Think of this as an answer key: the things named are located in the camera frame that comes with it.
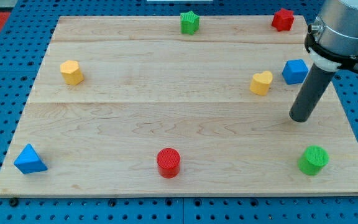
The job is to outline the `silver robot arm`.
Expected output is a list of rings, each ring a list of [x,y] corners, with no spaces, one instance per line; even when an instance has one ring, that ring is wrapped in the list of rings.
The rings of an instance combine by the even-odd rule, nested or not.
[[[358,0],[326,0],[308,26],[305,49],[326,72],[358,73]]]

